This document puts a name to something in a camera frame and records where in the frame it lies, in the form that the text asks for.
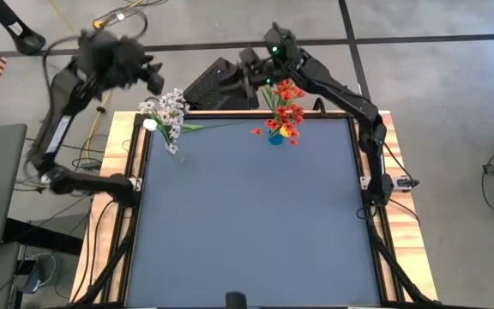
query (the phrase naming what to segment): black metal frame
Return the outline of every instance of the black metal frame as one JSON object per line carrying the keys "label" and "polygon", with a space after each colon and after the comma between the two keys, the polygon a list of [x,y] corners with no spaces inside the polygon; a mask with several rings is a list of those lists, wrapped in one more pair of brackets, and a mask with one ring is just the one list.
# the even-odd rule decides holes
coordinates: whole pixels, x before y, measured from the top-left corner
{"label": "black metal frame", "polygon": [[[345,113],[326,113],[324,105],[321,101],[321,99],[316,100],[316,104],[314,105],[314,110],[319,110],[319,113],[306,113],[304,115],[304,118],[310,119],[310,118],[336,118],[336,119],[347,119],[348,121],[348,127],[350,130],[350,135],[351,135],[351,141],[352,141],[352,151],[354,153],[354,160],[356,164],[356,169],[358,171],[358,176],[364,176],[364,169],[363,169],[363,164],[361,161],[361,154],[358,148],[357,144],[357,133],[355,129],[355,124],[354,124],[354,119],[345,114]],[[142,122],[146,118],[146,115],[141,115],[141,114],[136,114],[135,116],[135,121],[134,121],[134,126],[133,126],[133,131],[131,134],[131,142],[130,142],[130,147],[129,147],[129,153],[127,156],[127,164],[125,166],[125,171],[124,174],[127,177],[132,177],[132,170],[133,170],[133,162],[135,160],[135,155],[136,155],[136,149],[138,146],[139,142],[139,135],[142,127]],[[226,114],[221,114],[221,113],[203,113],[203,114],[190,114],[186,116],[186,119],[265,119],[268,118],[269,114],[268,113],[252,113],[252,114],[245,114],[245,113],[226,113]],[[143,148],[142,148],[142,154],[141,154],[141,163],[139,166],[139,175],[138,178],[143,178],[144,173],[146,170],[146,162],[148,160],[148,154],[149,150],[152,145],[152,132],[150,131],[145,131],[144,134],[144,140],[143,142]],[[140,199],[140,204],[142,204],[142,190],[141,190],[141,199]],[[375,245],[374,239],[371,237],[371,226],[375,225],[374,218],[370,214],[370,209],[365,209],[365,217],[368,218],[365,220],[366,226],[367,226],[367,233],[370,241],[370,251],[371,251],[371,256],[373,259],[373,266],[375,268],[375,276],[377,279],[377,287],[378,287],[378,293],[379,293],[379,298],[381,303],[386,303],[389,301],[388,297],[388,292],[386,290],[386,284],[384,281],[384,272],[383,272],[383,266],[381,263],[381,259],[377,250],[377,247]],[[394,254],[394,245],[392,243],[392,235],[390,233],[389,229],[389,221],[388,217],[386,216],[386,209],[380,208],[377,210],[379,216],[381,217],[381,229],[383,231],[383,237],[385,239],[385,243],[389,250]],[[140,207],[133,208],[132,214],[131,214],[131,221],[133,221],[135,224],[138,224],[137,217],[140,212]],[[117,246],[119,244],[119,238],[121,235],[121,230],[123,227],[123,219],[124,219],[124,213],[125,209],[120,209],[117,212],[117,218],[116,218],[116,225],[114,227],[114,233],[112,235],[111,239],[111,250],[110,250],[110,255],[112,255],[115,250],[117,249]],[[126,294],[127,294],[127,288],[128,288],[128,283],[129,283],[129,277],[130,277],[130,264],[132,260],[132,254],[134,251],[134,244],[132,244],[125,252],[125,255],[123,257],[123,269],[121,273],[121,280],[119,283],[119,290],[117,291],[117,303],[118,304],[123,304],[125,306],[125,301],[126,301]],[[110,295],[110,286],[111,286],[111,279],[112,276],[110,277],[110,280],[106,283],[102,290],[101,298],[100,298],[100,303],[107,303],[109,302],[109,295]],[[396,282],[394,282],[394,289],[396,293],[396,298],[398,297],[398,290],[402,291],[401,286],[397,285]],[[338,309],[342,308],[340,306],[330,306],[330,309]]]}

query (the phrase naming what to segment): white flower bouquet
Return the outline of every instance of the white flower bouquet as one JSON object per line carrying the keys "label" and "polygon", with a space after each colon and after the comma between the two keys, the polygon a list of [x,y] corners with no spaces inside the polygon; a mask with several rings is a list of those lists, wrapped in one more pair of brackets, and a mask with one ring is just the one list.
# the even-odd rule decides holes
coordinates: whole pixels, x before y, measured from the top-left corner
{"label": "white flower bouquet", "polygon": [[157,99],[147,99],[138,104],[140,112],[149,116],[142,125],[147,130],[161,132],[166,141],[165,148],[172,155],[176,155],[184,115],[188,113],[190,106],[183,97],[183,91],[177,88],[159,99],[160,110],[156,110],[155,100]]}

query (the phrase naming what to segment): gray floor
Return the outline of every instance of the gray floor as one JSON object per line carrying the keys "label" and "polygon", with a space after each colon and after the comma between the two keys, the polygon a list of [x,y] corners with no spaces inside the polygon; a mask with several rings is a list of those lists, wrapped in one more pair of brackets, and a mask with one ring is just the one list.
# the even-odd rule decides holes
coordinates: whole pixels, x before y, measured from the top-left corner
{"label": "gray floor", "polygon": [[[55,1],[76,29],[124,5],[120,0]],[[494,33],[494,0],[346,2],[357,38]],[[49,41],[70,35],[46,0],[8,3]],[[337,0],[170,0],[147,8],[146,13],[150,20],[142,39],[146,45],[259,40],[271,21],[289,27],[302,39],[346,37]],[[115,31],[133,33],[138,26],[137,21],[126,21]],[[0,52],[12,50],[11,40],[0,27]],[[347,45],[308,50],[334,77],[358,88]],[[421,180],[413,195],[440,300],[494,307],[494,212],[480,191],[481,165],[494,153],[494,40],[360,45],[359,53],[371,98],[381,109],[392,111],[407,168]],[[237,54],[238,50],[223,49],[154,55],[164,62],[166,89],[172,89],[187,87],[217,57],[236,60]],[[55,65],[67,60],[67,56],[50,58]],[[134,109],[146,96],[143,85],[116,91],[99,133],[108,131],[111,112]],[[311,106],[309,99],[303,104]],[[81,146],[87,138],[95,106],[75,120],[67,144]],[[0,124],[25,123],[27,135],[34,137],[46,107],[39,58],[11,58],[0,82]],[[104,139],[94,143],[95,148],[104,146]],[[67,164],[77,155],[63,150],[58,159]],[[494,178],[487,184],[494,203]],[[72,200],[49,193],[17,193],[11,216],[42,220]],[[87,207],[83,203],[67,215],[81,215]],[[63,291],[65,282],[63,278],[59,286]],[[30,301],[42,306],[65,302],[41,296],[34,295]]]}

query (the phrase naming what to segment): table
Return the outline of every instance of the table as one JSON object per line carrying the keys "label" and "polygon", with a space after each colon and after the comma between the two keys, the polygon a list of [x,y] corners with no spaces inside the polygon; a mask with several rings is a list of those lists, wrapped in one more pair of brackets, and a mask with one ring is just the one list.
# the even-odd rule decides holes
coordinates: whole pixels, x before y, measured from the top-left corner
{"label": "table", "polygon": [[[267,111],[234,111],[235,113],[265,113]],[[227,113],[227,111],[199,111],[195,113]],[[328,111],[328,113],[343,113],[342,111]],[[102,168],[100,174],[102,176],[110,176],[114,173],[123,173],[124,168],[127,164],[127,146],[130,142],[131,133],[133,131],[133,122],[135,119],[135,112],[116,112],[112,121],[110,134],[108,137],[108,142],[106,145],[104,160],[102,163]],[[390,146],[391,151],[394,153],[395,157],[401,162],[401,153],[399,149],[399,144],[397,137],[395,135],[395,128],[392,122],[392,118],[389,112],[382,112],[383,120],[388,127],[388,135],[386,142]],[[141,130],[139,139],[143,140],[143,131]],[[142,153],[142,142],[136,144],[134,149],[136,156],[132,164],[132,174],[137,175],[139,172],[140,159]],[[387,171],[391,176],[401,176],[403,172],[397,166],[397,164],[392,159],[391,155],[385,153],[386,167]],[[368,166],[366,159],[362,154],[362,162],[364,170],[368,172]],[[409,209],[414,211],[413,199],[410,193],[405,192],[394,192],[392,198],[406,205]],[[111,198],[106,194],[99,194],[95,197],[93,201],[92,214],[90,217],[90,224],[92,227],[96,226],[100,214],[103,208],[111,201]],[[388,214],[389,229],[392,235],[392,240],[395,246],[395,254],[398,262],[413,280],[413,282],[419,287],[419,289],[432,299],[436,299],[436,291],[431,277],[430,266],[428,264],[425,247],[422,240],[422,235],[419,229],[419,225],[416,220],[405,210],[396,208],[392,203],[386,209]],[[127,209],[123,217],[122,235],[127,228],[129,223],[128,217],[130,216],[131,210]],[[116,225],[117,219],[117,207],[112,206],[101,218],[101,223],[99,226],[97,247],[96,247],[96,258],[93,267],[93,277],[96,278],[100,271],[102,271],[107,262],[111,239],[114,232],[114,227]],[[90,244],[94,242],[94,230],[91,229],[89,235]],[[70,298],[75,294],[75,291],[79,288],[79,296],[85,294],[87,290],[87,285],[80,287],[80,282],[82,279],[83,272],[87,267],[87,272],[89,273],[91,267],[91,257],[89,257],[89,265],[86,264],[87,251],[86,251],[86,241],[83,244],[83,250],[81,252],[79,266],[77,268],[74,287]],[[384,270],[384,281],[386,285],[386,292],[389,300],[395,300],[394,288],[392,284],[391,275],[386,263],[382,260],[383,270]],[[113,278],[110,284],[109,291],[109,301],[117,300],[118,297],[118,287],[120,284],[123,269],[123,259],[117,265]]]}

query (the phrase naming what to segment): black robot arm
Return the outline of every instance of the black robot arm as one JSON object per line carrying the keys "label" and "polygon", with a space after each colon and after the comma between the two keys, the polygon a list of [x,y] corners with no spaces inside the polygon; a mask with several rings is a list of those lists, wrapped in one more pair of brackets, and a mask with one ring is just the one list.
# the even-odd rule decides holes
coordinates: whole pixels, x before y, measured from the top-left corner
{"label": "black robot arm", "polygon": [[72,191],[107,192],[117,202],[130,206],[136,200],[134,186],[122,174],[100,177],[76,173],[55,162],[58,150],[75,116],[103,91],[126,88],[137,81],[148,84],[148,90],[160,94],[164,79],[158,74],[161,64],[144,53],[135,39],[118,39],[106,30],[82,32],[79,52],[66,68],[58,72],[50,86],[49,112],[28,152],[27,160],[36,168],[43,183],[56,194]]}
{"label": "black robot arm", "polygon": [[250,48],[241,51],[238,69],[221,79],[222,91],[246,95],[253,101],[257,88],[291,78],[297,87],[310,94],[319,94],[352,114],[358,120],[358,144],[367,154],[370,168],[370,182],[367,189],[362,190],[364,204],[386,205],[394,185],[383,169],[386,127],[377,107],[337,82],[321,62],[297,46],[289,30],[274,23],[264,40],[271,57],[261,60]]}

